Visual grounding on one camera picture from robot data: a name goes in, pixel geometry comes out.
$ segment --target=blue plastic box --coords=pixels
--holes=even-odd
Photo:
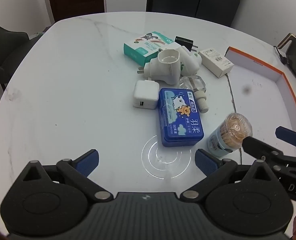
[[[163,146],[195,145],[204,137],[200,116],[191,90],[161,89],[158,114]]]

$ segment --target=small white box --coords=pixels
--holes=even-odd
[[[159,99],[159,83],[152,80],[138,80],[134,89],[133,105],[155,109]]]
[[[213,48],[201,50],[198,54],[202,58],[202,64],[218,78],[228,73],[233,67],[231,61]]]

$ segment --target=orange edge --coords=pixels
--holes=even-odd
[[[288,85],[288,88],[289,88],[289,90],[290,90],[290,92],[291,92],[291,94],[292,94],[292,96],[293,96],[293,99],[294,99],[294,101],[295,101],[295,104],[296,104],[296,96],[295,96],[295,93],[294,93],[292,87],[290,86],[290,83],[289,83],[289,81],[288,81],[288,79],[287,79],[287,77],[286,77],[286,75],[285,75],[284,72],[280,71],[279,69],[273,67],[272,65],[269,65],[269,64],[267,64],[266,62],[264,62],[264,61],[262,61],[262,60],[260,60],[260,59],[258,59],[258,58],[255,58],[254,56],[249,55],[249,54],[247,54],[247,53],[245,53],[245,52],[243,52],[243,51],[241,51],[241,50],[239,50],[239,49],[235,49],[235,48],[233,48],[233,47],[229,47],[229,48],[227,49],[227,51],[229,51],[229,50],[231,50],[231,51],[233,51],[233,52],[236,52],[236,53],[238,53],[238,54],[240,54],[240,55],[243,55],[244,57],[247,57],[247,58],[249,58],[249,59],[251,59],[251,60],[254,60],[254,61],[256,61],[256,62],[258,62],[258,63],[264,65],[265,67],[270,68],[271,70],[273,70],[273,71],[275,71],[275,72],[281,74],[281,75],[283,76],[283,78],[286,80],[286,83],[287,83],[287,85]]]

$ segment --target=clear liquid bottle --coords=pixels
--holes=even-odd
[[[193,75],[182,77],[179,81],[179,85],[182,89],[190,89],[193,91],[199,112],[203,114],[209,110],[206,103],[206,84],[200,76]]]

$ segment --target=green and white box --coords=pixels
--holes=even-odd
[[[145,66],[152,58],[157,57],[158,49],[174,42],[158,32],[151,32],[124,43],[124,54],[131,57],[141,66]]]

